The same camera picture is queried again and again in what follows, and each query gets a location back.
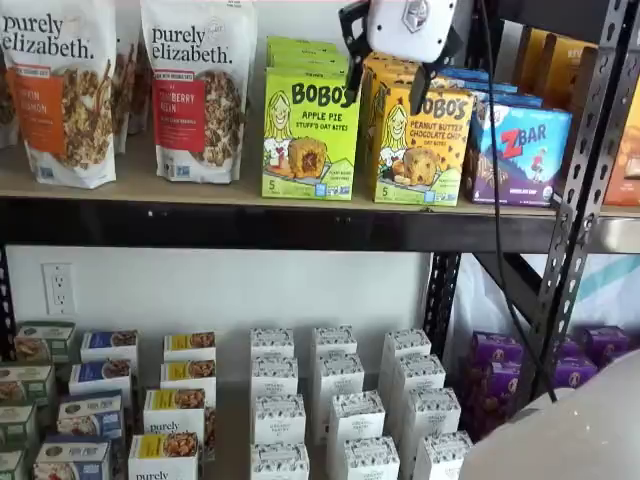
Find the small white box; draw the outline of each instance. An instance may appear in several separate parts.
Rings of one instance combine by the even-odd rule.
[[[198,360],[163,363],[160,388],[177,390],[204,390],[205,407],[216,406],[216,362]]]
[[[308,480],[309,455],[304,443],[251,446],[250,480]]]
[[[215,359],[216,335],[214,332],[166,335],[164,337],[165,363]]]
[[[134,435],[129,452],[130,480],[197,480],[195,433]]]
[[[396,480],[399,469],[391,437],[347,440],[336,480]]]
[[[362,392],[364,368],[355,353],[320,355],[314,374],[312,412],[313,438],[324,443],[329,432],[331,398],[334,395]]]
[[[331,399],[327,436],[327,472],[337,478],[345,440],[382,436],[384,407],[378,392],[349,393]]]
[[[106,360],[129,360],[131,373],[137,375],[138,331],[85,333],[80,346],[80,361],[88,363]]]
[[[256,397],[297,393],[298,361],[295,358],[268,356],[251,361],[251,405]]]
[[[410,353],[422,353],[423,355],[431,353],[431,342],[424,331],[418,329],[398,330],[384,336],[378,392],[380,392],[382,404],[387,410],[391,406],[395,359]]]
[[[148,390],[142,412],[144,432],[193,432],[204,445],[204,399],[204,390]]]
[[[252,443],[304,443],[305,424],[302,395],[256,397]]]
[[[249,332],[251,359],[269,355],[294,356],[291,328],[252,328]]]
[[[413,478],[458,480],[464,457],[472,446],[467,432],[443,433],[423,438],[418,446]]]
[[[458,430],[460,412],[460,403],[451,388],[417,388],[409,392],[400,443],[402,478],[409,480],[413,475],[420,439]]]
[[[389,431],[396,445],[400,445],[402,438],[402,417],[409,391],[418,387],[442,388],[445,376],[444,368],[435,355],[410,353],[396,359],[388,418]]]

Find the purple box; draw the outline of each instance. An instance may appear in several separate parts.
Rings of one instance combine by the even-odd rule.
[[[556,388],[578,388],[598,373],[598,368],[586,355],[563,357],[558,360],[554,385]]]
[[[587,328],[582,336],[587,356],[602,366],[604,355],[629,350],[629,337],[619,327]]]

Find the packaged snack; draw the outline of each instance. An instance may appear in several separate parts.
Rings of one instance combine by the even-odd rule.
[[[461,411],[451,388],[417,388],[409,392],[400,444],[403,479],[413,476],[420,439],[457,431]]]
[[[302,395],[256,397],[252,420],[251,443],[304,443]]]
[[[138,331],[85,333],[80,346],[83,363],[98,360],[128,360],[131,373],[138,373]]]
[[[445,376],[444,368],[435,355],[410,353],[396,359],[388,423],[397,445],[402,438],[404,407],[409,401],[409,392],[418,387],[442,388]]]
[[[304,443],[251,445],[249,480],[308,480],[309,470]]]
[[[216,406],[216,362],[198,360],[163,363],[160,372],[160,388],[202,389],[205,407]]]
[[[141,3],[154,72],[157,174],[172,181],[237,180],[257,35],[253,2]]]
[[[383,427],[384,407],[377,392],[334,396],[327,434],[329,478],[339,478],[346,440],[381,437]]]
[[[129,478],[197,480],[198,438],[195,433],[134,435]]]
[[[216,334],[214,332],[167,335],[164,337],[164,361],[215,360]]]
[[[73,322],[22,322],[15,338],[16,357],[24,362],[68,363],[73,360],[75,329]]]
[[[267,68],[262,195],[350,200],[359,100],[344,75]]]
[[[114,181],[114,2],[2,0],[0,11],[7,78],[38,182],[95,188]]]
[[[382,347],[382,361],[380,362],[380,374],[378,375],[378,392],[382,403],[388,409],[391,403],[391,386],[395,359],[410,353],[431,353],[431,342],[424,330],[417,328],[397,330],[384,336]]]
[[[334,395],[362,392],[363,384],[364,368],[357,354],[329,353],[318,357],[311,396],[316,445],[327,440],[331,398]]]

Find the snack box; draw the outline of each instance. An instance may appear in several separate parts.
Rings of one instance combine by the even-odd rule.
[[[410,353],[396,359],[388,424],[397,445],[402,438],[404,406],[409,401],[409,392],[418,387],[442,388],[445,376],[444,368],[435,355]]]
[[[56,396],[53,365],[0,363],[0,402],[33,401],[52,405]]]
[[[167,335],[164,337],[164,361],[215,360],[216,335],[214,332]]]
[[[294,356],[293,329],[252,328],[249,331],[251,358],[268,355]]]
[[[251,445],[250,480],[308,480],[309,454],[304,443]]]
[[[413,478],[457,480],[465,455],[473,443],[466,432],[443,433],[419,442]]]
[[[302,395],[256,397],[252,420],[252,443],[304,443]]]
[[[384,406],[377,392],[335,395],[331,399],[329,433],[327,435],[327,472],[330,478],[340,473],[339,461],[344,455],[344,442],[382,436]]]
[[[458,430],[462,409],[451,388],[417,388],[405,405],[400,444],[403,479],[411,479],[420,439]]]
[[[262,196],[351,200],[359,98],[344,75],[267,68]]]
[[[24,362],[69,363],[75,338],[73,322],[22,322],[15,336],[16,358]]]
[[[194,390],[147,390],[142,419],[145,433],[193,432],[205,441],[205,392]]]
[[[342,480],[396,480],[400,469],[391,437],[346,440],[340,463]]]
[[[380,374],[378,375],[378,392],[385,408],[391,403],[391,387],[393,386],[393,374],[395,359],[410,353],[431,353],[431,342],[424,330],[417,328],[397,330],[384,336],[382,347],[382,361],[380,362]]]
[[[364,368],[355,353],[329,353],[320,355],[313,375],[311,408],[313,438],[324,443],[329,432],[331,398],[334,395],[362,392]]]
[[[197,480],[195,433],[134,435],[129,452],[132,480]]]
[[[87,393],[119,390],[126,409],[131,403],[131,368],[128,360],[107,360],[76,364],[71,369],[69,393]]]
[[[80,361],[129,360],[131,373],[138,372],[138,331],[87,332],[82,337]]]
[[[198,360],[163,363],[160,371],[161,389],[204,390],[205,407],[216,406],[216,362]]]
[[[50,436],[33,464],[33,478],[110,480],[110,457],[109,440],[102,437]]]

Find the purely elizabeth granola bag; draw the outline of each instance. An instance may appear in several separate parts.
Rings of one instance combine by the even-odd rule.
[[[0,42],[31,170],[41,183],[116,179],[113,0],[0,0]]]
[[[142,0],[158,175],[239,178],[256,28],[247,0]]]

